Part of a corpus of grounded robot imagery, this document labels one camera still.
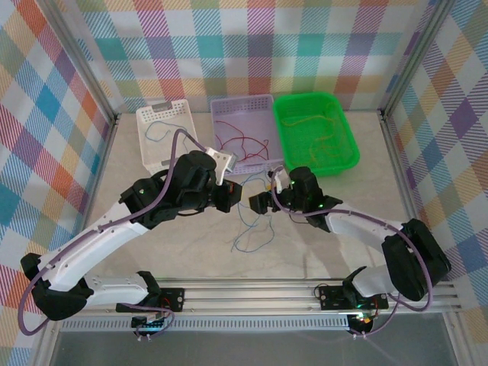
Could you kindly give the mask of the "green plastic mesh basket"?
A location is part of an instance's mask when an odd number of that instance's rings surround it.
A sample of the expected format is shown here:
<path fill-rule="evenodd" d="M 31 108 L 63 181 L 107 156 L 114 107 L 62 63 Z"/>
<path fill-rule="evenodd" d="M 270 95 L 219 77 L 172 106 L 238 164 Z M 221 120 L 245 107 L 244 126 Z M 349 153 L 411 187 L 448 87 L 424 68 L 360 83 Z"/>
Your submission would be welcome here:
<path fill-rule="evenodd" d="M 288 169 L 306 166 L 319 177 L 354 168 L 360 152 L 337 97 L 325 92 L 284 95 L 273 104 Z"/>

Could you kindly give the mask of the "white perforated plastic basket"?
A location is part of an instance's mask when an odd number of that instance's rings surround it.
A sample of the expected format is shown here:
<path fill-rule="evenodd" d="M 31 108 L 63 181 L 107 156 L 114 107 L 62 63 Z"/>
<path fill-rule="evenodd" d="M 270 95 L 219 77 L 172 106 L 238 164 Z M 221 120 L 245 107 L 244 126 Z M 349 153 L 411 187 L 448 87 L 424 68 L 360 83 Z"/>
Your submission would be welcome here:
<path fill-rule="evenodd" d="M 186 99 L 154 104 L 136 111 L 140 152 L 144 168 L 153 175 L 169 167 L 172 139 L 177 129 L 197 139 Z"/>

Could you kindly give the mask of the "purple perforated plastic basket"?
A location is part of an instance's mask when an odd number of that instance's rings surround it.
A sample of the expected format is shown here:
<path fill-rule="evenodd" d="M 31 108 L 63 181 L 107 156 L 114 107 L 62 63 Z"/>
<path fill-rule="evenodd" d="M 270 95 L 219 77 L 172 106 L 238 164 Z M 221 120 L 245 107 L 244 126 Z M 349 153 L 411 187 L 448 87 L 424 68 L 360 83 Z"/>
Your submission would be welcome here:
<path fill-rule="evenodd" d="M 284 162 L 271 95 L 222 98 L 210 103 L 215 146 L 235 153 L 234 175 L 267 171 Z"/>

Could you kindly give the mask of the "small controller circuit board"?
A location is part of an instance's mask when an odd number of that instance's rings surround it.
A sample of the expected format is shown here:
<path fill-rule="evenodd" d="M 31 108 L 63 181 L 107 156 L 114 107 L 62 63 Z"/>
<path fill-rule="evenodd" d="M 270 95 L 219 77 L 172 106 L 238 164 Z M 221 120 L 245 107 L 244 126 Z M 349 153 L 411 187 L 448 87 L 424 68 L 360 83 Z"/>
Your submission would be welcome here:
<path fill-rule="evenodd" d="M 348 315 L 348 322 L 350 324 L 373 324 L 373 321 L 378 317 L 379 313 L 377 311 L 363 311 L 360 313 L 355 313 Z"/>
<path fill-rule="evenodd" d="M 156 313 L 150 316 L 133 316 L 130 326 L 146 332 L 156 332 L 161 330 L 171 317 L 165 313 Z"/>

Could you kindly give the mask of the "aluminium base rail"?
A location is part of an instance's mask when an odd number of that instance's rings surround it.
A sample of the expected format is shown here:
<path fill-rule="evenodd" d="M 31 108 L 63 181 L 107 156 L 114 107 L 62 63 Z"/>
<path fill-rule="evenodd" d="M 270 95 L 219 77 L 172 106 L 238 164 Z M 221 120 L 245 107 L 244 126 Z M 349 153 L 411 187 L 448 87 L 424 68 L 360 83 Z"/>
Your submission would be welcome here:
<path fill-rule="evenodd" d="M 321 313 L 313 289 L 318 284 L 339 286 L 342 281 L 318 278 L 196 278 L 158 279 L 160 287 L 185 289 L 184 306 L 178 315 L 257 316 L 315 315 Z M 461 310 L 461 300 L 451 282 L 433 288 L 433 301 L 426 312 Z M 79 315 L 117 315 L 115 305 L 97 305 Z"/>

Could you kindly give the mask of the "aluminium frame post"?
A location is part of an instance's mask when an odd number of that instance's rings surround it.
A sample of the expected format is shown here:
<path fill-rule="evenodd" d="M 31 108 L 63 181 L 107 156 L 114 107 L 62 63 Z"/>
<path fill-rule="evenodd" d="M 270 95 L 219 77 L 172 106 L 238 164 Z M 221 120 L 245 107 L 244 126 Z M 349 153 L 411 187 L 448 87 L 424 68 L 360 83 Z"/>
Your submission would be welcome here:
<path fill-rule="evenodd" d="M 438 34 L 456 0 L 419 0 L 401 36 L 387 70 L 385 90 L 377 110 L 389 116 L 400 102 L 407 85 Z"/>
<path fill-rule="evenodd" d="M 71 59 L 75 69 L 79 72 L 87 89 L 91 92 L 95 102 L 103 111 L 108 120 L 115 124 L 118 113 L 111 107 L 108 98 L 102 90 L 102 87 L 95 78 L 95 74 L 90 68 L 81 47 L 72 35 L 67 23 L 65 22 L 61 11 L 58 9 L 54 0 L 37 0 L 37 4 L 43 11 L 48 23 L 59 38 L 66 54 Z"/>

